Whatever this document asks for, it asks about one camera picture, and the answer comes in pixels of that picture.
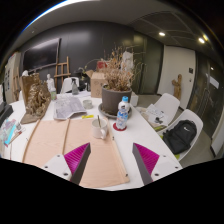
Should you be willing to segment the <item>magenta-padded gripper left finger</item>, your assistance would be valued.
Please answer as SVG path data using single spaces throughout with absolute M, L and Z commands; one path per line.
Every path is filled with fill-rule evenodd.
M 81 145 L 65 155 L 57 154 L 42 169 L 78 185 L 91 154 L 89 143 Z

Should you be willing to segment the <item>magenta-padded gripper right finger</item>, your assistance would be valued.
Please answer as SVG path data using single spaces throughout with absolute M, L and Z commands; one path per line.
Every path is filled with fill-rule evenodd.
M 182 169 L 177 160 L 173 160 L 165 154 L 159 155 L 137 143 L 133 144 L 132 153 L 144 185 Z

